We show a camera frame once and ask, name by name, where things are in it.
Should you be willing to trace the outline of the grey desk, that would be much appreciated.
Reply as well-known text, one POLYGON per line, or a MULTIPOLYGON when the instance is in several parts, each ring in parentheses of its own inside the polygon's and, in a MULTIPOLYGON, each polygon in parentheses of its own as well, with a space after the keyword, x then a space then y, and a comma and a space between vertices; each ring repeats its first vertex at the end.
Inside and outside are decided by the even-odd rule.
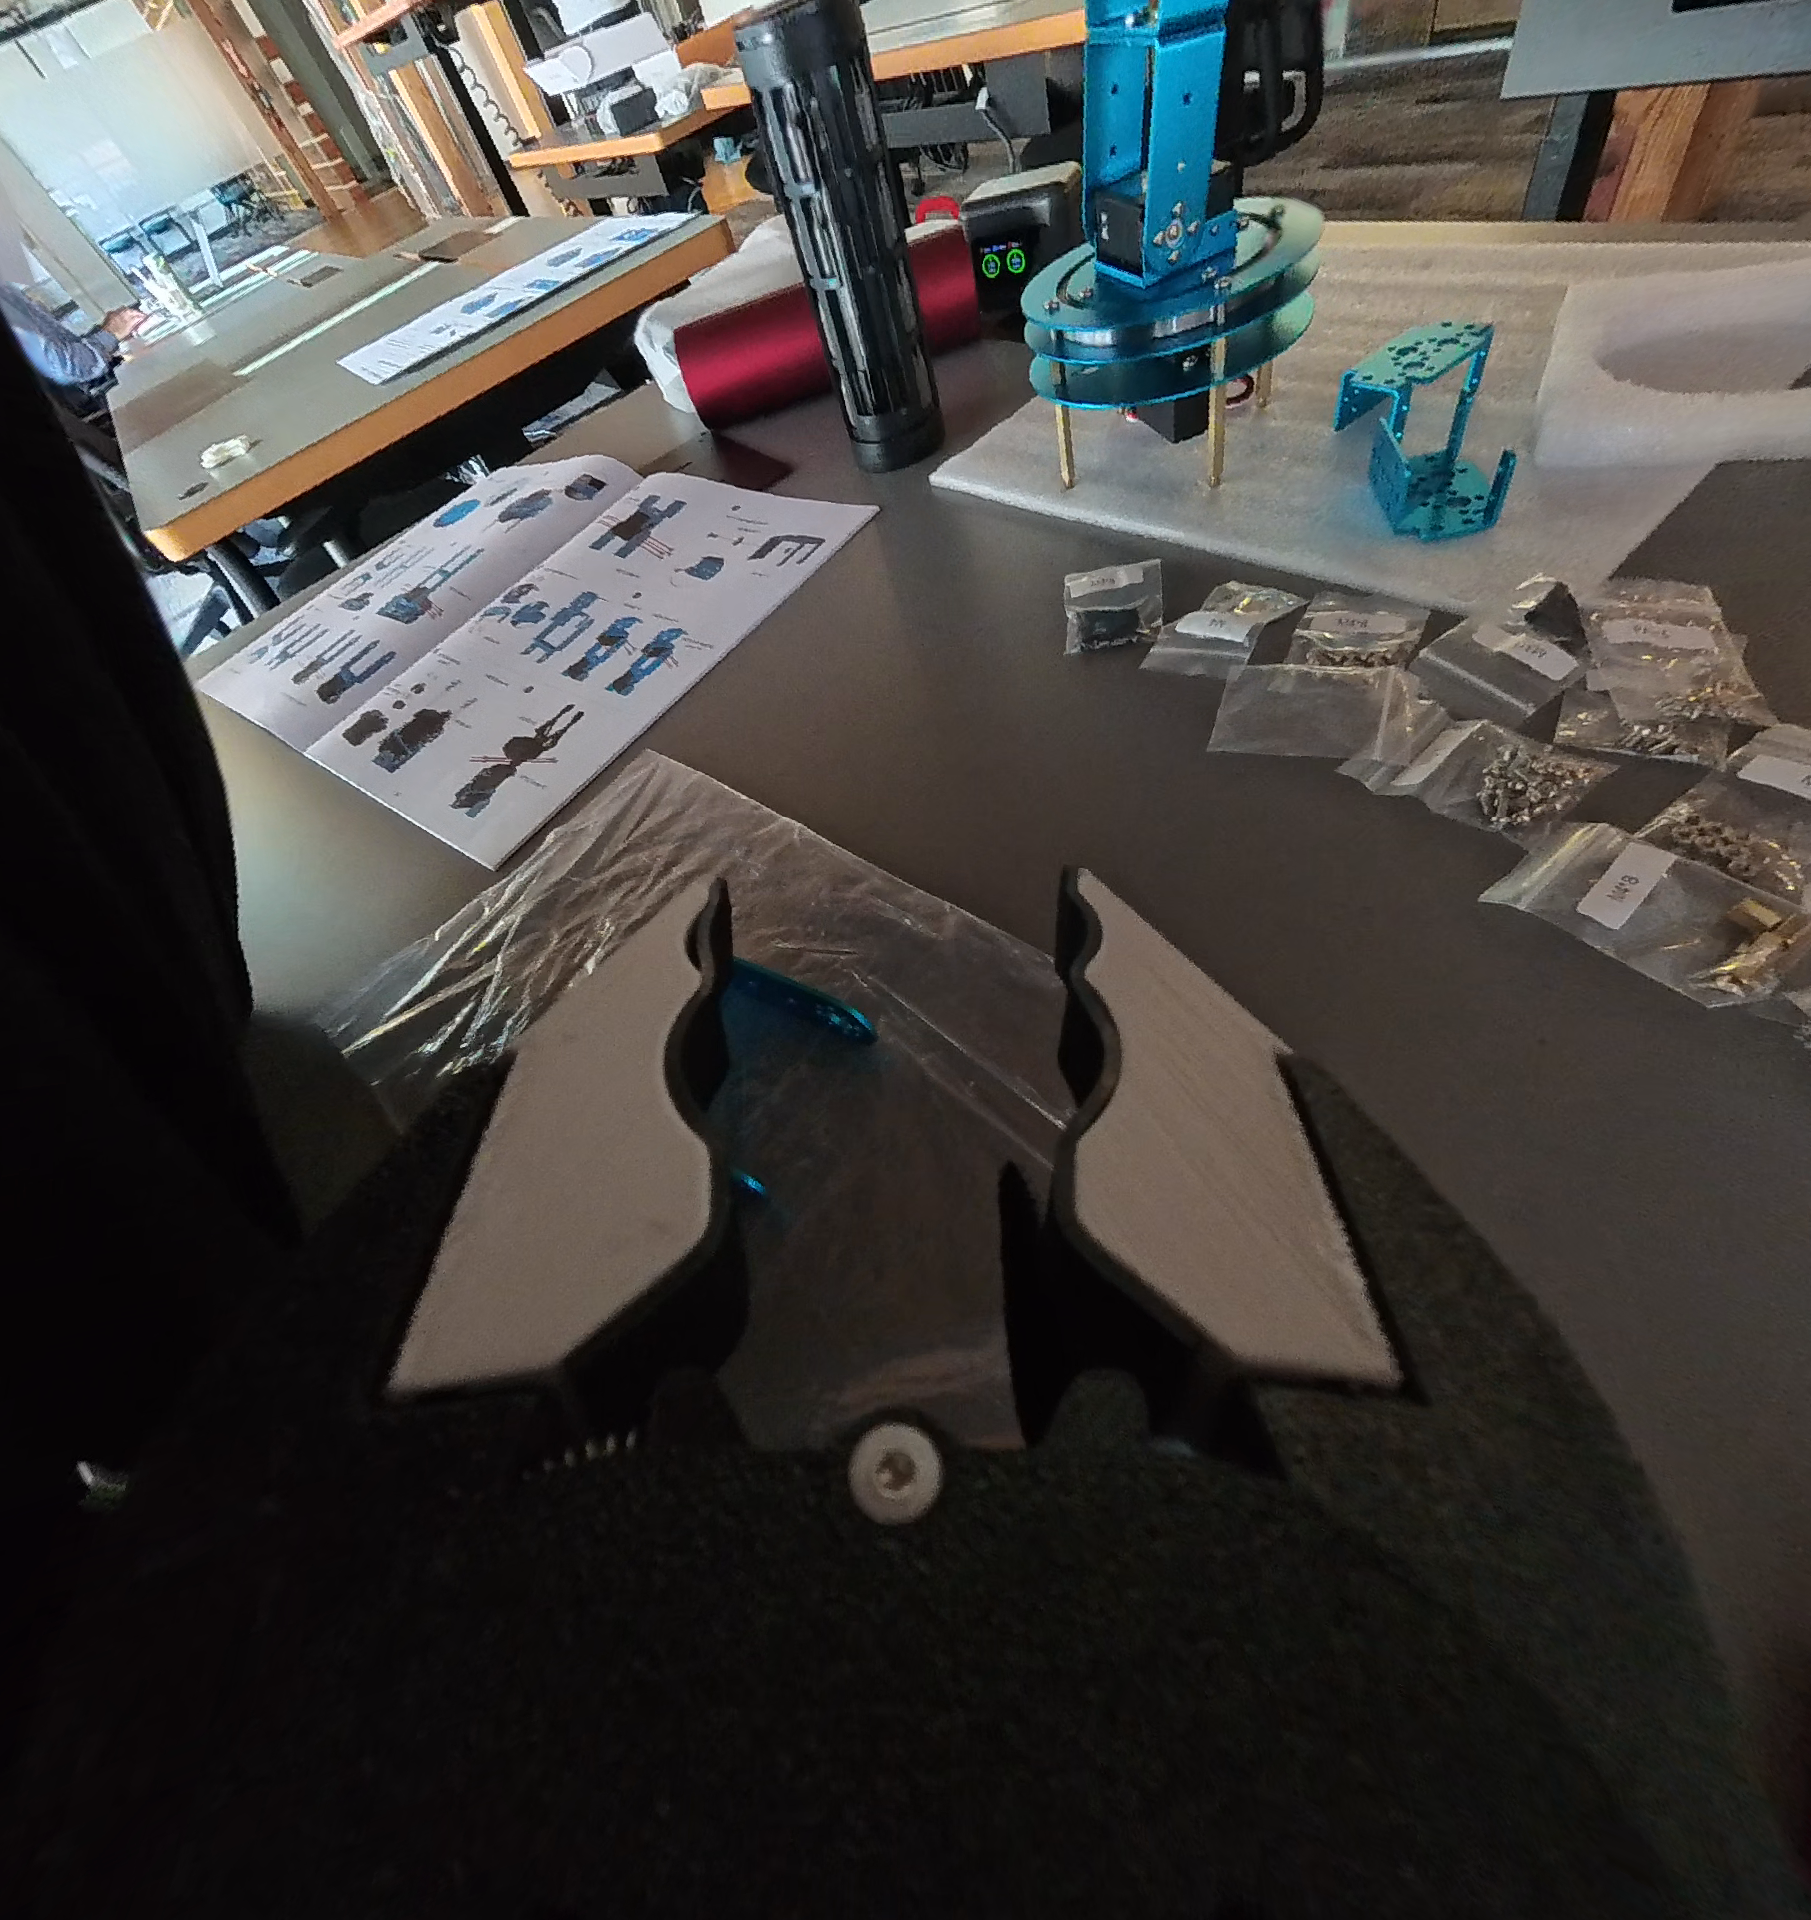
POLYGON ((1121 539, 861 474, 816 399, 744 432, 877 515, 650 731, 666 755, 1051 948, 1087 865, 1329 1069, 1555 1318, 1685 1539, 1761 1778, 1811 1764, 1811 1060, 1479 902, 1509 854, 1215 697, 1061 654, 1121 539))

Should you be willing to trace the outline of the printed paper sheet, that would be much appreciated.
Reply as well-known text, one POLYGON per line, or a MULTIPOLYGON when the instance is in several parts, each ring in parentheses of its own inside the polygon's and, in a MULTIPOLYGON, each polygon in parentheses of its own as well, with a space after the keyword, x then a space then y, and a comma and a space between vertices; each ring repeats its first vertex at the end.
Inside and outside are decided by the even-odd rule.
POLYGON ((368 383, 386 385, 692 221, 688 209, 602 220, 580 237, 546 248, 490 276, 478 290, 456 293, 356 347, 340 357, 340 365, 368 383))

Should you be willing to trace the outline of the wood-edged grey table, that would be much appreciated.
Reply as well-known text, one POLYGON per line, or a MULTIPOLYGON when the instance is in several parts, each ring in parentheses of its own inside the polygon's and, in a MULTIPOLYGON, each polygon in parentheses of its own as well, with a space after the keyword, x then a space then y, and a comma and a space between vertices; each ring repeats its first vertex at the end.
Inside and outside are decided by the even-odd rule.
POLYGON ((630 323, 734 249, 692 216, 646 248, 388 383, 344 360, 614 218, 444 218, 364 255, 324 253, 134 356, 110 411, 136 515, 188 560, 246 523, 414 483, 470 458, 510 461, 518 430, 580 396, 630 323))

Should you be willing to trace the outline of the blue long-armed U bracket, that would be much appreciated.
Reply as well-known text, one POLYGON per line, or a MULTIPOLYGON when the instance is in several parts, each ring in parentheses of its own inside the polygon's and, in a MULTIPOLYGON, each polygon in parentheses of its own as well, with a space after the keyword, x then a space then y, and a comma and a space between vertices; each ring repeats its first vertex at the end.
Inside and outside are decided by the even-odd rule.
POLYGON ((855 1047, 873 1047, 879 1040, 875 1021, 857 1005, 790 971, 778 971, 744 955, 734 955, 726 983, 726 1014, 720 1024, 720 1038, 728 1042, 726 1075, 720 1091, 720 1102, 726 1102, 724 1114, 740 1098, 732 1087, 740 1086, 748 1073, 742 1063, 742 1049, 730 1042, 728 1029, 732 1005, 746 1002, 784 1019, 818 1027, 855 1047))

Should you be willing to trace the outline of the large clear plastic bag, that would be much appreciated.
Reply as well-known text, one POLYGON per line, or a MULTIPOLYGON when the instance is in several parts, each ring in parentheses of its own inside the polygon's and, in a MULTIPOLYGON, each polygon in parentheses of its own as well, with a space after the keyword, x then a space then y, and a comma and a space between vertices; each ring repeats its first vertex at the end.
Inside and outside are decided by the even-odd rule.
POLYGON ((640 752, 474 902, 320 1014, 390 1116, 520 1038, 692 884, 722 878, 734 958, 861 1014, 871 1042, 734 987, 716 1123, 750 1320, 726 1367, 748 1434, 822 1444, 917 1412, 1013 1447, 999 1179, 1041 1200, 1065 1118, 1047 953, 706 773, 640 752))

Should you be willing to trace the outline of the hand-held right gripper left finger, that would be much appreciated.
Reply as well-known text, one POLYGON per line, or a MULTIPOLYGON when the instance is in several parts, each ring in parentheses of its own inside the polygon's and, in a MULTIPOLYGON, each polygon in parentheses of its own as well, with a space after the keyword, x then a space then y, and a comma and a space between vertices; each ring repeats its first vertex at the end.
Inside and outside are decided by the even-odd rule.
POLYGON ((696 880, 514 1044, 390 1401, 650 1404, 732 1356, 750 1284, 712 1119, 732 958, 728 884, 696 880))

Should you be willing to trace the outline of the white foam block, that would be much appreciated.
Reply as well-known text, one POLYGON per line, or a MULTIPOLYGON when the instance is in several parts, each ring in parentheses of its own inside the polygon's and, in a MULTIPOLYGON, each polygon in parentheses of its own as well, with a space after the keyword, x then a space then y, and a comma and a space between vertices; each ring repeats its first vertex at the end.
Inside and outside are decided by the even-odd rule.
POLYGON ((1771 261, 1575 283, 1537 396, 1545 468, 1811 461, 1811 249, 1771 261))

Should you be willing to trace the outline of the printed instruction booklet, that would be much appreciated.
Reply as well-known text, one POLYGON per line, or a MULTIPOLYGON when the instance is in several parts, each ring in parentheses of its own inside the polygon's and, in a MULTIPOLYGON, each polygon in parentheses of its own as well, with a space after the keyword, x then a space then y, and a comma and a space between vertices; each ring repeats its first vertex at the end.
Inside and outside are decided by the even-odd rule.
POLYGON ((496 870, 871 515, 542 461, 414 523, 200 690, 496 870))

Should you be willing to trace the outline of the blue perforated bracket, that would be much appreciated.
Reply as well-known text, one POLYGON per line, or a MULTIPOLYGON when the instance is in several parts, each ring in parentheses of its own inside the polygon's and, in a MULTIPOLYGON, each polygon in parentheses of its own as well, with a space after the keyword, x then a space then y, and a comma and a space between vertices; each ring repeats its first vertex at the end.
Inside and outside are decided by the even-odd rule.
POLYGON ((1461 383, 1445 442, 1453 455, 1459 454, 1491 347, 1489 321, 1447 319, 1403 330, 1343 371, 1333 430, 1343 432, 1383 406, 1387 430, 1399 442, 1415 391, 1459 371, 1461 383))

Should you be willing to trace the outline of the black mesh cylinder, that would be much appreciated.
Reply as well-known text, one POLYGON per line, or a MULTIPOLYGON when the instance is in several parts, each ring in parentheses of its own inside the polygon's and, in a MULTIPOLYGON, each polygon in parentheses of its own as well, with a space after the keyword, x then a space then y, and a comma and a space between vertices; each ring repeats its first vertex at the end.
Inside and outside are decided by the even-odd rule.
POLYGON ((853 454, 867 471, 913 468, 943 417, 861 8, 772 2, 732 25, 853 454))

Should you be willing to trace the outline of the black device with green display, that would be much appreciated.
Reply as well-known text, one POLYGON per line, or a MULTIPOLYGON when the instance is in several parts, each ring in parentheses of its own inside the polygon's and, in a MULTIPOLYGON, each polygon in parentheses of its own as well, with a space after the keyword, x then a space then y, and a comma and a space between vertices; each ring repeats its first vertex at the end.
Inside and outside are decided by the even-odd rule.
POLYGON ((1083 245, 1081 180, 1069 158, 985 180, 965 198, 961 226, 987 319, 1017 311, 1027 283, 1083 245))

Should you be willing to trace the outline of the pile of small hardware bags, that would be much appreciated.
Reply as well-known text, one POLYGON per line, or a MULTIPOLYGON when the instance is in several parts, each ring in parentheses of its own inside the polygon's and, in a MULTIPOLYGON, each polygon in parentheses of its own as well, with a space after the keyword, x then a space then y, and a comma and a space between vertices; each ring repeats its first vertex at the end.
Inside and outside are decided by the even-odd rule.
POLYGON ((1157 560, 1063 581, 1069 658, 1217 684, 1207 747, 1331 759, 1511 841, 1483 900, 1811 1053, 1811 728, 1783 724, 1705 584, 1525 579, 1449 623, 1375 589, 1223 581, 1163 618, 1157 560))

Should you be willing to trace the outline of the grey side table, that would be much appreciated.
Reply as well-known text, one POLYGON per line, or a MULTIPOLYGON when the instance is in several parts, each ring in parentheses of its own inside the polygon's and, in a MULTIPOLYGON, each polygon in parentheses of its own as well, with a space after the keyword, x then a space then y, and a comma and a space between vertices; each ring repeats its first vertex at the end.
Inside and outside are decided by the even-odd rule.
POLYGON ((1521 4, 1501 96, 1549 100, 1527 221, 1693 224, 1761 84, 1811 75, 1811 2, 1521 4))

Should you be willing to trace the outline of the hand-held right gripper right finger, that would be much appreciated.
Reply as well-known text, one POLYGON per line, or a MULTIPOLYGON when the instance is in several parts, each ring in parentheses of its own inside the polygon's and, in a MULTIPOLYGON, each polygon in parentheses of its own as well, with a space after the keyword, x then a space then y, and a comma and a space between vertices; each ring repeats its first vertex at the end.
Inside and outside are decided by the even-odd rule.
POLYGON ((1047 1221, 1071 1273, 1229 1380, 1401 1391, 1285 1044, 1083 865, 1061 871, 1055 969, 1047 1221))

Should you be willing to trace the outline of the red metal cylinder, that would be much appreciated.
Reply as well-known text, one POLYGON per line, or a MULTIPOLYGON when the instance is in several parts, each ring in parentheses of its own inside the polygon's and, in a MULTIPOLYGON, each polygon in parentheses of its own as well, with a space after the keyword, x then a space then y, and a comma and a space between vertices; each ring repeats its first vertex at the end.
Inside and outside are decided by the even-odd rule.
MULTIPOLYGON (((929 354, 973 342, 981 308, 965 228, 915 226, 909 266, 929 354)), ((690 407, 708 428, 758 419, 838 385, 804 281, 676 323, 674 347, 690 407)))

